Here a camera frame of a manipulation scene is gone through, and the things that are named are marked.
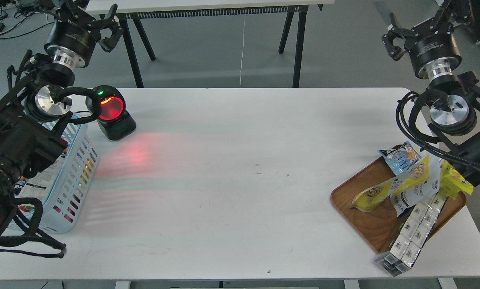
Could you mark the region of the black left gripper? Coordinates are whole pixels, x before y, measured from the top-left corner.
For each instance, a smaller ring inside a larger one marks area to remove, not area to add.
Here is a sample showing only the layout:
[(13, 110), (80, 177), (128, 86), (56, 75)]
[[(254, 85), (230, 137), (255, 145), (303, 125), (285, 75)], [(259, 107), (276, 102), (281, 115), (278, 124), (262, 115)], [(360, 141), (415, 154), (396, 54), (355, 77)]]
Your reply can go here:
[[(104, 52), (111, 53), (123, 34), (123, 28), (115, 21), (117, 8), (113, 4), (103, 19), (94, 21), (81, 7), (62, 4), (55, 11), (55, 23), (44, 45), (46, 53), (54, 56), (58, 50), (68, 52), (75, 56), (76, 68), (88, 66), (97, 42)], [(111, 30), (111, 35), (101, 39), (99, 29), (105, 28)]]

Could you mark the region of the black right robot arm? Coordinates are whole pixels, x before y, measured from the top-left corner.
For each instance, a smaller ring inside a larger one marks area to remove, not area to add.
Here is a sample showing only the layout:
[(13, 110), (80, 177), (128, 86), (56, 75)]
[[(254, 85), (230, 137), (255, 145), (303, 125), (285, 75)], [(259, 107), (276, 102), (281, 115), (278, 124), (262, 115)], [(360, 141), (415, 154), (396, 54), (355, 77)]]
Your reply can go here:
[(479, 185), (480, 87), (474, 72), (453, 73), (462, 61), (453, 33), (475, 20), (470, 0), (443, 0), (432, 18), (411, 28), (389, 13), (381, 40), (392, 60), (408, 54), (415, 77), (429, 82), (423, 93), (410, 92), (399, 101), (399, 129)]

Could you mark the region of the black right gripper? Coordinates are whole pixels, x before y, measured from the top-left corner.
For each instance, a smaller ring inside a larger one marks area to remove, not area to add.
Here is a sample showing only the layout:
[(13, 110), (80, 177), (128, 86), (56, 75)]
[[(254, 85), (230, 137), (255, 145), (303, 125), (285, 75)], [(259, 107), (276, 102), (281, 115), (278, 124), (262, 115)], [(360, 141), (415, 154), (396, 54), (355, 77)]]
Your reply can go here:
[[(447, 13), (450, 3), (450, 0), (441, 0), (438, 11), (432, 18), (411, 28), (401, 27), (395, 14), (389, 14), (390, 25), (388, 32), (382, 36), (383, 45), (393, 61), (398, 61), (407, 51), (417, 78), (428, 78), (424, 67), (431, 61), (447, 58), (452, 69), (457, 68), (462, 61), (453, 37), (453, 24)], [(394, 44), (396, 38), (405, 39), (405, 51)]]

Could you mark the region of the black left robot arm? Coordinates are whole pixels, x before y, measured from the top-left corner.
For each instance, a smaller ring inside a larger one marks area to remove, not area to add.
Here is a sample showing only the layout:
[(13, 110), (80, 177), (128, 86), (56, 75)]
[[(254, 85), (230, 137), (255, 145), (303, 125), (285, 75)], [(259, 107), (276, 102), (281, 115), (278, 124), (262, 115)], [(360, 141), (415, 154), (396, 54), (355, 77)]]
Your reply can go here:
[(0, 100), (0, 252), (63, 258), (66, 245), (40, 228), (43, 206), (34, 197), (16, 197), (20, 178), (31, 179), (67, 149), (68, 124), (104, 121), (109, 101), (96, 88), (74, 86), (76, 68), (88, 66), (95, 46), (110, 53), (123, 28), (117, 4), (95, 19), (87, 0), (37, 0), (36, 10), (54, 24), (45, 53), (27, 51), (18, 69), (7, 70), (8, 93)]

